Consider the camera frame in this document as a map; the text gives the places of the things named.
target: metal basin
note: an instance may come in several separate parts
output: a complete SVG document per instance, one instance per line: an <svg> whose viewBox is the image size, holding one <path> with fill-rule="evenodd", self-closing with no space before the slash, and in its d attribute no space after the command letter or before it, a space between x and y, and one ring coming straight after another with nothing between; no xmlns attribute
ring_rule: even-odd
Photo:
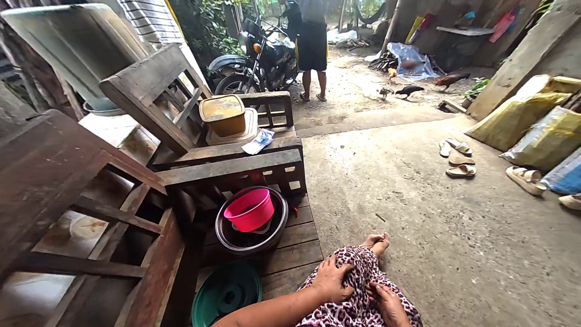
<svg viewBox="0 0 581 327"><path fill-rule="evenodd" d="M224 210L230 203L255 189L268 189L274 206L270 228L265 234L243 233L234 230L232 223L224 217ZM228 251L235 254L248 255L264 251L275 246L280 241L288 216L288 203L279 192L266 186L248 187L236 193L220 208L215 224L216 236Z"/></svg>

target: green lid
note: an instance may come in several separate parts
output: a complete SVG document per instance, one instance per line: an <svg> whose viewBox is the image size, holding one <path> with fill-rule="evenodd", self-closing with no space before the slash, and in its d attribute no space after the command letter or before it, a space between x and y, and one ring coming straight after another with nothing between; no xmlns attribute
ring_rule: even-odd
<svg viewBox="0 0 581 327"><path fill-rule="evenodd" d="M246 261L228 262L202 283L192 306L193 327L209 327L230 312L262 300L262 283Z"/></svg>

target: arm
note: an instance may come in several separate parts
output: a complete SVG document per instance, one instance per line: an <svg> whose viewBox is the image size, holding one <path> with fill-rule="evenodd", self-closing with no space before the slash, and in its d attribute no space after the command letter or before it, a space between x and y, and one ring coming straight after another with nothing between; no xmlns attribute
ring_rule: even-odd
<svg viewBox="0 0 581 327"><path fill-rule="evenodd" d="M342 302L354 292L341 281L352 265L335 266L335 256L319 264L310 287L241 308L220 319L214 327L293 327L309 313L328 302Z"/></svg>

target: leopard print skirt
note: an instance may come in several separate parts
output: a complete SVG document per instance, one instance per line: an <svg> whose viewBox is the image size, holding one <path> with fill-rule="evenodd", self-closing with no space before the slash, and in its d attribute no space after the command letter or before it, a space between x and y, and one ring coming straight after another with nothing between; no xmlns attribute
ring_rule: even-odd
<svg viewBox="0 0 581 327"><path fill-rule="evenodd" d="M365 286L376 282L389 287L401 298L412 327L423 327L418 310L407 300L400 289L379 270L375 254L366 247L348 246L340 248L337 255L337 266L352 264L354 268L346 275L344 284L355 289L349 301L342 303L325 303L313 313L306 316L297 326L320 327L383 327L386 324L373 304L370 303ZM307 277L299 290L309 287L317 276L318 267Z"/></svg>

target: container lid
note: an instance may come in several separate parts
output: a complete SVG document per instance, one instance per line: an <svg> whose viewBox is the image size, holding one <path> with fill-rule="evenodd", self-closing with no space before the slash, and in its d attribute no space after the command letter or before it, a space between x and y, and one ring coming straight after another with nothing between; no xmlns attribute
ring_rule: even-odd
<svg viewBox="0 0 581 327"><path fill-rule="evenodd" d="M244 105L235 94L218 95L200 102L200 116L206 123L244 114Z"/></svg>
<svg viewBox="0 0 581 327"><path fill-rule="evenodd" d="M246 108L244 113L246 128L242 133L220 137L218 134L209 130L206 135L208 145L231 144L231 143L248 143L258 135L258 113L253 108Z"/></svg>

